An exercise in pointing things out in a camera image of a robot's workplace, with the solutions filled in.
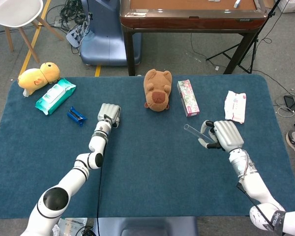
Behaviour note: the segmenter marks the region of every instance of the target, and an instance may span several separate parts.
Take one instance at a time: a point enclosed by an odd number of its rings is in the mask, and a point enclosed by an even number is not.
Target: teal wet wipes pack
[[[37,102],[35,107],[45,115],[51,115],[75,90],[76,85],[66,79],[61,79],[45,93]]]

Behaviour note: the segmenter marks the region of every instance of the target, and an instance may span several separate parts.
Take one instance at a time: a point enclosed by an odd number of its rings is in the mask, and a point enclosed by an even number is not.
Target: pink box
[[[195,94],[189,80],[178,81],[177,88],[181,97],[186,116],[191,117],[200,113]]]

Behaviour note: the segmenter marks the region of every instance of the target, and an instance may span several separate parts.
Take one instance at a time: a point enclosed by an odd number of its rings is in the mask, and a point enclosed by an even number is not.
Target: white chair
[[[26,37],[23,26],[32,23],[35,27],[38,27],[38,24],[34,22],[36,19],[60,40],[64,40],[58,32],[39,16],[43,5],[42,0],[0,0],[0,25],[4,26],[10,51],[13,52],[10,28],[18,28],[37,63],[39,63],[39,58]]]

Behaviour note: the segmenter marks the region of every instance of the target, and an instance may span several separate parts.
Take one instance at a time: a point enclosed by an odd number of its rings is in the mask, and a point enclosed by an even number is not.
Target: clear plastic tube
[[[197,136],[199,139],[203,139],[205,142],[207,142],[209,144],[214,144],[214,141],[211,138],[209,138],[206,135],[200,133],[198,130],[196,130],[194,127],[190,126],[189,124],[185,124],[183,126],[183,129],[189,131],[193,135]]]

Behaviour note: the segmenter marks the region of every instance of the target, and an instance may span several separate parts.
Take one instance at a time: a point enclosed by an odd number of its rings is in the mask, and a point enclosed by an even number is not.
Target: table
[[[189,118],[177,90],[177,82],[187,79],[201,111]],[[144,107],[143,77],[67,80],[76,90],[50,116],[34,106],[52,85],[29,97],[17,83],[11,86],[0,122],[0,218],[28,218],[77,155],[89,152],[102,103],[120,105],[121,114],[105,152],[99,217],[248,215],[252,204],[236,188],[229,155],[203,148],[183,129],[186,123],[199,130],[206,119],[223,120],[228,90],[247,95],[245,124],[236,124],[243,148],[274,198],[287,211],[295,210],[294,175],[261,76],[174,75],[170,108],[161,113]],[[83,127],[67,117],[71,106],[88,118]],[[99,173],[90,172],[64,217],[96,217]]]
[[[120,0],[128,72],[135,75],[136,32],[239,33],[243,36],[224,74],[231,74],[267,19],[263,0]]]

